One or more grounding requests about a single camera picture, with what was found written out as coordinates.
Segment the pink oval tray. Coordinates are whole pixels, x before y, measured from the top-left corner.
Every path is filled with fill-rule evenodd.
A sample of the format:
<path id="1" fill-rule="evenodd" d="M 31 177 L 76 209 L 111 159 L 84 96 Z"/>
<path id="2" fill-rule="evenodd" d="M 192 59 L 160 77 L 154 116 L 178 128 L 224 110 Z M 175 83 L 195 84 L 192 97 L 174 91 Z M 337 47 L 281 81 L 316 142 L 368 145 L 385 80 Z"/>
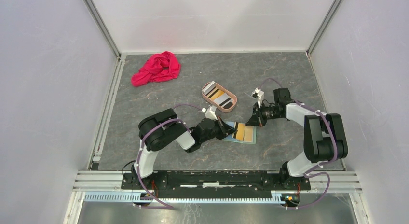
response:
<path id="1" fill-rule="evenodd" d="M 204 100 L 224 113 L 231 112 L 238 102 L 235 94 L 215 81 L 205 84 L 201 89 L 201 94 Z"/>

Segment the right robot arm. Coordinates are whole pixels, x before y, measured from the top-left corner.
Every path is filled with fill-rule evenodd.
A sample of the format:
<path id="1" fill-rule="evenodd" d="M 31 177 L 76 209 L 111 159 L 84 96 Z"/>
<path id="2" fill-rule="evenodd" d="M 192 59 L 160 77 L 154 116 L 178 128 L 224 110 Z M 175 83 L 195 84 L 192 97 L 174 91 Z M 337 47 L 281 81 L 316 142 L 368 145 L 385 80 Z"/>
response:
<path id="1" fill-rule="evenodd" d="M 285 118 L 304 129 L 303 151 L 285 162 L 279 171 L 279 184 L 291 189 L 298 179 L 312 177 L 311 172 L 343 159 L 348 154 L 342 118 L 337 113 L 324 113 L 294 100 L 288 88 L 273 91 L 274 102 L 264 103 L 264 92 L 256 88 L 252 97 L 258 101 L 246 126 L 263 127 L 269 120 Z"/>

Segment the silver card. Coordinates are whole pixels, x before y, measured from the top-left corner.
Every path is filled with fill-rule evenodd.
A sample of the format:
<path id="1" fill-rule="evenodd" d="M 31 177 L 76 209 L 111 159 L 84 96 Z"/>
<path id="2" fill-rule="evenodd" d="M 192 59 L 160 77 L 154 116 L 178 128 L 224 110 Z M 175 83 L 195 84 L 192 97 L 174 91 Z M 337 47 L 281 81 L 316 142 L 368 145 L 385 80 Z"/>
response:
<path id="1" fill-rule="evenodd" d="M 234 100 L 227 93 L 218 97 L 214 102 L 223 109 L 229 109 L 234 105 Z"/>

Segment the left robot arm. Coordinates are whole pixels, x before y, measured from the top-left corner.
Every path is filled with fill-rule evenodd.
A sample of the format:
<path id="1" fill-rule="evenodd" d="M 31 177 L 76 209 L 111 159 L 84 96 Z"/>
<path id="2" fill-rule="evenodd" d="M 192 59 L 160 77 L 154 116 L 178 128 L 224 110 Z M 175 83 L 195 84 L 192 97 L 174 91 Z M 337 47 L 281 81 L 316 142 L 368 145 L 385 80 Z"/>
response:
<path id="1" fill-rule="evenodd" d="M 238 130 L 215 114 L 216 107 L 202 108 L 205 118 L 196 126 L 188 128 L 170 108 L 143 119 L 139 125 L 140 149 L 134 163 L 133 183 L 140 189 L 151 184 L 151 174 L 158 152 L 176 142 L 185 152 L 200 149 L 209 140 L 222 140 Z"/>

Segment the green card holder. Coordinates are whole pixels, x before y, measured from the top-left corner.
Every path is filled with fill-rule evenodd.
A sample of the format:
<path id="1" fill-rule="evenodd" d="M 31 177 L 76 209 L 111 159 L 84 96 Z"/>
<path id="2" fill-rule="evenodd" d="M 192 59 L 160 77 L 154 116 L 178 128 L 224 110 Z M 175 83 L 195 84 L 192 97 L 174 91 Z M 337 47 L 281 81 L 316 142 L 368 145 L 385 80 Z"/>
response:
<path id="1" fill-rule="evenodd" d="M 237 129 L 237 132 L 230 134 L 223 141 L 230 141 L 242 144 L 256 144 L 256 127 L 246 126 L 245 123 L 227 121 L 229 126 Z"/>

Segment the gold card black stripe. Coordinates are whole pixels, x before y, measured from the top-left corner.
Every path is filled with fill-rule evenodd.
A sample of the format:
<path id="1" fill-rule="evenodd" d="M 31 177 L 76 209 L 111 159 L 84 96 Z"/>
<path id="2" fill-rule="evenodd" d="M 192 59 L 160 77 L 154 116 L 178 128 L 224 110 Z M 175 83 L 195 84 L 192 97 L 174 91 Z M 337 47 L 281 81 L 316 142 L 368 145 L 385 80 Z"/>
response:
<path id="1" fill-rule="evenodd" d="M 236 122 L 235 129 L 237 131 L 232 134 L 232 137 L 238 141 L 244 141 L 245 140 L 245 129 L 246 129 L 245 123 Z"/>

